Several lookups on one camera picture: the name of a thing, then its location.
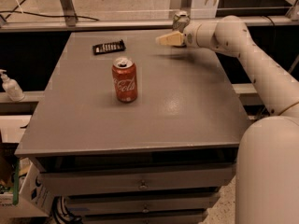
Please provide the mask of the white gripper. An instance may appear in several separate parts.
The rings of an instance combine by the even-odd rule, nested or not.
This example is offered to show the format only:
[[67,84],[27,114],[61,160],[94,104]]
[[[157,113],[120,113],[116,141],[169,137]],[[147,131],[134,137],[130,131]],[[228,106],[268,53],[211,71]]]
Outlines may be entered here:
[[192,22],[187,25],[183,34],[179,31],[173,31],[169,34],[158,36],[155,41],[158,45],[162,46],[184,46],[184,43],[187,47],[197,48],[197,31],[200,24]]

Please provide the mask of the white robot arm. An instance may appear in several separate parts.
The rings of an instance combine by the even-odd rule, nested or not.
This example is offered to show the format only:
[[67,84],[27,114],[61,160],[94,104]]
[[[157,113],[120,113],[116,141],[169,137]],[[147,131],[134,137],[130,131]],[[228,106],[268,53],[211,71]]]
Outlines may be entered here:
[[270,116],[250,125],[240,141],[235,224],[299,224],[299,82],[255,44],[236,16],[192,21],[156,42],[239,60]]

